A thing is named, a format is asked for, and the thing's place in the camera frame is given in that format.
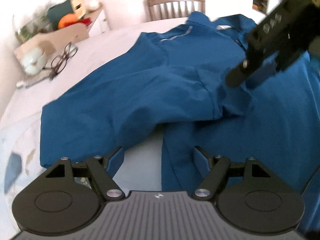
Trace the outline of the patterned white tablecloth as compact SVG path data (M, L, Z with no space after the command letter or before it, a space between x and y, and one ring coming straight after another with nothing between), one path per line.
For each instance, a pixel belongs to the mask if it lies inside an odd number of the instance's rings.
M1 239L19 228L11 206L14 198L45 171L40 165L41 112L1 127Z

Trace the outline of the white drawer sideboard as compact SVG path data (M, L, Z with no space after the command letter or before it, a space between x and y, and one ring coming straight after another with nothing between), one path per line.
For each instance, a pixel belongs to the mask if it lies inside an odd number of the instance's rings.
M108 33L110 31L103 3L99 4L99 8L97 10L88 12L85 15L85 18L89 18L91 20L91 24L87 27L89 37Z

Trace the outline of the dark framed eyeglasses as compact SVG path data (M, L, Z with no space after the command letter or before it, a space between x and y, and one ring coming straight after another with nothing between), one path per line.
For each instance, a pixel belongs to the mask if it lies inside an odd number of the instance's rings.
M49 78L53 80L57 75L59 75L65 68L68 60L74 57L78 52L78 47L69 42L64 50L62 55L57 55L51 62L51 71Z

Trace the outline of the yellow green radio box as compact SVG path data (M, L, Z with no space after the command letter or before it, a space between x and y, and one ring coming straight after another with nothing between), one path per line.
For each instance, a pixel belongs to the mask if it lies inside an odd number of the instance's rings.
M71 6L73 13L78 20L82 19L86 15L85 0L71 0Z

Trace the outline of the blue zip sweatshirt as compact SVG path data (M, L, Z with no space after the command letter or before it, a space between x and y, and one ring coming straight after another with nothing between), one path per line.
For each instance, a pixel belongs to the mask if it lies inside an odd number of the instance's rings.
M190 192L201 182L195 146L233 161L255 157L302 193L299 230L319 239L319 59L306 52L254 89L227 87L254 26L243 15L210 21L195 12L166 33L140 34L43 107L41 166L131 148L162 124L163 190Z

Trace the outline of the far wooden chair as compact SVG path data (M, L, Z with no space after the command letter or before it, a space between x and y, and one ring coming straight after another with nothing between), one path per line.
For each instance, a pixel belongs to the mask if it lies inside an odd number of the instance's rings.
M150 21L188 17L198 11L205 13L206 0L146 0Z

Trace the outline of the orange round plush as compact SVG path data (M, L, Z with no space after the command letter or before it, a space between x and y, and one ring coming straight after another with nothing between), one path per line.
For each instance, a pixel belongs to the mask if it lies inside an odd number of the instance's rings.
M78 21L78 18L76 16L76 14L67 14L65 16L63 16L59 22L58 22L58 25L57 25L57 28L58 29L62 29L62 28L65 28L71 24L74 24Z

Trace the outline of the light wooden stand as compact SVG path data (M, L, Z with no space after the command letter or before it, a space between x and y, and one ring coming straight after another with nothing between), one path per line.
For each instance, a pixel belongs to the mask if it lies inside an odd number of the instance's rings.
M26 52L40 47L48 55L63 49L69 42L76 44L89 38L89 28L83 23L76 23L51 33L39 33L15 50L16 58L21 61Z

